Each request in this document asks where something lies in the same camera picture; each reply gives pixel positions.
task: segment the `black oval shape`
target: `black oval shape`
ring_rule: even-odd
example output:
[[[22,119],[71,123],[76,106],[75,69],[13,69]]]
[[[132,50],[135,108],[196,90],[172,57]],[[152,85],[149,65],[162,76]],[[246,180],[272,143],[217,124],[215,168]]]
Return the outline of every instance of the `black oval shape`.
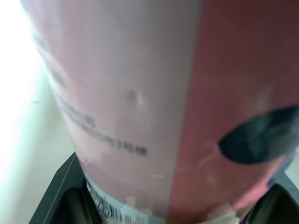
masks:
[[[254,117],[219,142],[222,153],[242,164],[257,164],[288,154],[299,145],[299,106]]]

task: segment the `barcode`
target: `barcode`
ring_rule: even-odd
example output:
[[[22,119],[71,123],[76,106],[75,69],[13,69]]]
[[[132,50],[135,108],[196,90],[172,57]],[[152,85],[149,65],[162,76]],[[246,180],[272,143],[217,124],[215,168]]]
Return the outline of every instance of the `barcode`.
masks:
[[[112,218],[124,224],[132,224],[132,218],[130,216],[126,214],[123,215],[119,209],[115,208],[105,198],[98,195],[98,193],[90,187],[88,182],[86,182],[86,185],[99,213],[104,215],[105,218]]]

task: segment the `white sticker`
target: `white sticker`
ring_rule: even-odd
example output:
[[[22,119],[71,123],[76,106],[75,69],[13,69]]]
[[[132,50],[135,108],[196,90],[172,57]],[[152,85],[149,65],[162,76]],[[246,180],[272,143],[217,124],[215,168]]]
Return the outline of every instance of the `white sticker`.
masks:
[[[152,216],[150,209],[138,210],[134,208],[135,197],[128,196],[127,203],[121,203],[101,190],[84,172],[87,189],[100,215],[107,224],[165,224],[164,218]]]

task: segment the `red stripe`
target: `red stripe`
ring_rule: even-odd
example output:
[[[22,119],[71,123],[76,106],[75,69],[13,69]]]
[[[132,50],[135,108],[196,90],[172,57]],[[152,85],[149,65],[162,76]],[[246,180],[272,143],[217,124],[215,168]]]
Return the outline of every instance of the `red stripe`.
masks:
[[[299,2],[209,0],[201,11],[168,211],[180,224],[200,222],[222,203],[241,209],[263,195],[282,158],[239,165],[217,142],[257,114],[299,104]]]

